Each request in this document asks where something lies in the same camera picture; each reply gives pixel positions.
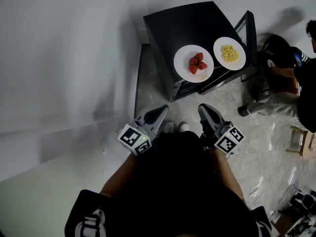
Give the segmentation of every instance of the wooden stool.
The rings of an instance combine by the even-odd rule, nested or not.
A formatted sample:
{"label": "wooden stool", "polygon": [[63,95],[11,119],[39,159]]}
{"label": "wooden stool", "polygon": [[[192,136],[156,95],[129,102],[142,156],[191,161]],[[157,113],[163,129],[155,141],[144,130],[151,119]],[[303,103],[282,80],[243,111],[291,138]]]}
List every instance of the wooden stool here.
{"label": "wooden stool", "polygon": [[311,151],[311,146],[313,144],[316,145],[315,135],[309,131],[303,131],[295,126],[291,126],[291,128],[293,129],[294,132],[297,132],[303,136],[302,137],[302,144],[300,143],[301,149],[300,149],[300,151],[293,151],[293,150],[286,150],[286,151],[290,152],[290,153],[299,153],[303,157],[303,159],[316,158],[316,151]]}

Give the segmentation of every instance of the white wall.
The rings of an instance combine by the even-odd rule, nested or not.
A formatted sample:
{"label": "white wall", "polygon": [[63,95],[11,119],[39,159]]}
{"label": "white wall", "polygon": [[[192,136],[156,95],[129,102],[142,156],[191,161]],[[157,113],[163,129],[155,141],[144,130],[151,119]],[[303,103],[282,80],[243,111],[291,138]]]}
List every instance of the white wall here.
{"label": "white wall", "polygon": [[308,20],[316,19],[316,0],[128,0],[128,3],[139,35],[143,41],[148,41],[143,16],[203,1],[214,1],[233,26],[247,10],[250,10],[255,17],[258,40],[264,38],[266,33],[278,34],[291,45],[313,56],[305,25]]}
{"label": "white wall", "polygon": [[113,131],[134,114],[140,47],[125,0],[0,0],[4,236],[63,236],[80,190],[124,161]]}
{"label": "white wall", "polygon": [[133,116],[125,0],[0,0],[0,19],[0,181],[69,152],[55,131]]}

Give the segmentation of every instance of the plate of strawberries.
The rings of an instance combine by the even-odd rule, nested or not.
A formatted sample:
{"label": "plate of strawberries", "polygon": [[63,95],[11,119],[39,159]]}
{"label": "plate of strawberries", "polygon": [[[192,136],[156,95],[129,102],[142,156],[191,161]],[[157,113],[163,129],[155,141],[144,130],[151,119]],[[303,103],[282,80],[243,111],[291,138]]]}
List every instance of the plate of strawberries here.
{"label": "plate of strawberries", "polygon": [[212,56],[198,45],[180,48],[174,56],[173,65],[179,76],[190,82],[205,81],[214,70]]}

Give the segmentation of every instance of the strawberry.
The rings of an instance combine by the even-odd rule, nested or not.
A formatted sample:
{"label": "strawberry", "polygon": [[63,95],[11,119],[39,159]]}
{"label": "strawberry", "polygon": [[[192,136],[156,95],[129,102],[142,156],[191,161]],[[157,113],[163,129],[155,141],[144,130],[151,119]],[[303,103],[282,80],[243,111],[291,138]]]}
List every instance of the strawberry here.
{"label": "strawberry", "polygon": [[202,61],[201,58],[197,58],[197,64],[196,64],[197,67],[201,66],[201,61]]}
{"label": "strawberry", "polygon": [[203,53],[197,53],[196,55],[195,55],[195,58],[200,58],[201,59],[201,61],[203,60]]}
{"label": "strawberry", "polygon": [[196,65],[190,65],[189,70],[191,71],[193,75],[195,75],[196,72],[198,71],[198,67]]}
{"label": "strawberry", "polygon": [[192,57],[192,58],[189,60],[189,64],[190,64],[190,65],[197,65],[197,64],[198,64],[198,59]]}
{"label": "strawberry", "polygon": [[206,68],[207,68],[207,65],[204,62],[201,62],[201,66],[199,66],[198,69],[203,70],[203,69],[206,69]]}

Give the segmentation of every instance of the noodles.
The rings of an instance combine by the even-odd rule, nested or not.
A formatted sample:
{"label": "noodles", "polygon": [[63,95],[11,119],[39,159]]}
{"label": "noodles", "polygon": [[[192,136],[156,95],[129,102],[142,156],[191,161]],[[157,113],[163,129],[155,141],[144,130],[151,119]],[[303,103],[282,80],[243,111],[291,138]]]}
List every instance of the noodles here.
{"label": "noodles", "polygon": [[238,61],[239,55],[232,45],[223,45],[221,47],[221,51],[222,51],[222,58],[225,62],[231,63],[231,62]]}

